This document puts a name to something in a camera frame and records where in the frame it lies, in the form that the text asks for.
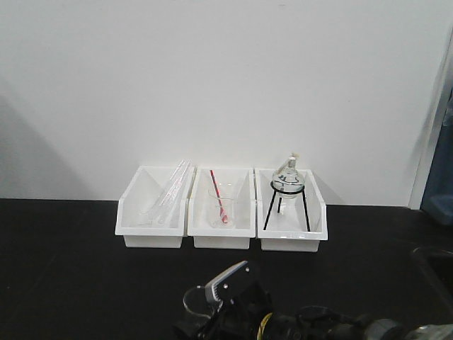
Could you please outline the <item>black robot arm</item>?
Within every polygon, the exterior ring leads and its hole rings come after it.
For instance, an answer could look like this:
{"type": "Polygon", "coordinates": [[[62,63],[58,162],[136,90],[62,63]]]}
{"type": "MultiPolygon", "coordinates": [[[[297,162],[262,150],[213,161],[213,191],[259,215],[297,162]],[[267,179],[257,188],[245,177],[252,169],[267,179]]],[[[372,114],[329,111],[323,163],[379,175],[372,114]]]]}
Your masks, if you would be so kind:
{"type": "Polygon", "coordinates": [[[177,339],[451,339],[451,324],[407,330],[392,319],[349,317],[327,307],[303,307],[293,316],[271,307],[223,305],[210,317],[173,325],[177,339]]]}

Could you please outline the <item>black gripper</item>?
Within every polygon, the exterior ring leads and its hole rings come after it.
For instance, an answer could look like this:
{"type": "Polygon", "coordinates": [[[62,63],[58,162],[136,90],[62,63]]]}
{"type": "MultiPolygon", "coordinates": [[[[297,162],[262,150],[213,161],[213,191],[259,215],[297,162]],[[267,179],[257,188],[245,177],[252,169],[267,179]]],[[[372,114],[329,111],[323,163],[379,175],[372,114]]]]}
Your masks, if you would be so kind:
{"type": "Polygon", "coordinates": [[[283,328],[268,301],[232,300],[216,306],[207,302],[184,304],[185,316],[173,326],[177,339],[282,339],[283,328]]]}

